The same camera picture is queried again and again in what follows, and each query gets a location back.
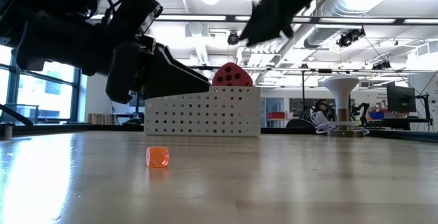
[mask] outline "person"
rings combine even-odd
[[[327,103],[326,99],[318,99],[315,104],[314,112],[321,111],[328,121],[335,121],[335,114]]]

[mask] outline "table surface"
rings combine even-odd
[[[149,169],[147,147],[170,164]],[[0,223],[437,223],[438,146],[382,138],[146,137],[0,142]]]

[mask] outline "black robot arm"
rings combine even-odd
[[[23,70],[46,61],[75,66],[85,75],[107,75],[111,100],[127,103],[129,91],[144,98],[209,90],[208,79],[178,63],[169,48],[144,35],[163,7],[156,0],[119,0],[108,23],[88,21],[100,0],[0,0],[0,44],[13,48]]]
[[[361,103],[360,105],[358,105],[358,106],[352,106],[352,108],[351,108],[351,118],[352,118],[352,120],[356,120],[355,119],[355,116],[356,115],[359,115],[359,111],[361,110],[361,108],[363,108],[363,110],[362,110],[362,115],[361,115],[361,118],[360,118],[360,121],[361,121],[361,126],[365,126],[366,124],[367,124],[367,112],[368,112],[368,108],[370,108],[370,104],[369,103]]]
[[[313,0],[261,0],[253,6],[253,13],[246,24],[240,40],[247,40],[247,46],[255,45],[283,33],[291,38],[294,34],[292,18],[303,8],[310,7]]]

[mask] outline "window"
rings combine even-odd
[[[11,48],[0,46],[0,64],[11,64]]]
[[[0,69],[0,103],[6,103],[6,97],[8,95],[8,82],[9,72],[7,70]]]
[[[17,103],[39,105],[39,118],[69,119],[73,87],[20,75]]]
[[[39,72],[19,70],[11,48],[0,46],[0,103],[16,105],[29,118],[35,118],[36,107],[26,105],[37,105],[39,121],[76,121],[80,74],[58,62],[45,62]]]
[[[54,77],[70,83],[73,82],[75,78],[75,68],[73,66],[58,62],[46,62],[44,63],[43,70],[35,73]]]

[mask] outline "ceiling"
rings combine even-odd
[[[157,0],[164,7],[164,14],[233,14],[250,15],[251,0]],[[437,0],[381,0],[362,16],[372,17],[437,17]],[[367,0],[346,1],[352,5],[366,7]],[[315,12],[323,3],[316,5]],[[102,0],[100,13],[108,7]],[[378,62],[382,55],[391,60],[393,68],[406,67],[408,52],[416,50],[434,39],[438,40],[438,26],[364,26],[365,38],[350,47],[339,49],[335,41],[341,32],[347,29],[336,29],[324,44],[316,49],[303,49],[297,42],[278,40],[270,42],[269,47],[259,45],[255,49],[247,49],[244,45],[229,46],[227,43],[230,31],[240,32],[244,23],[202,23],[203,37],[197,38],[190,33],[187,22],[155,22],[149,33],[157,41],[168,45],[173,56],[187,65],[197,64],[199,51],[205,50],[208,55],[208,64],[221,65],[228,61],[235,61],[246,66],[283,66],[297,68],[302,63],[309,63],[314,68],[366,68],[370,69],[374,62]],[[212,33],[215,29],[223,29],[220,33]],[[283,82],[299,83],[293,77],[280,74],[273,84]]]

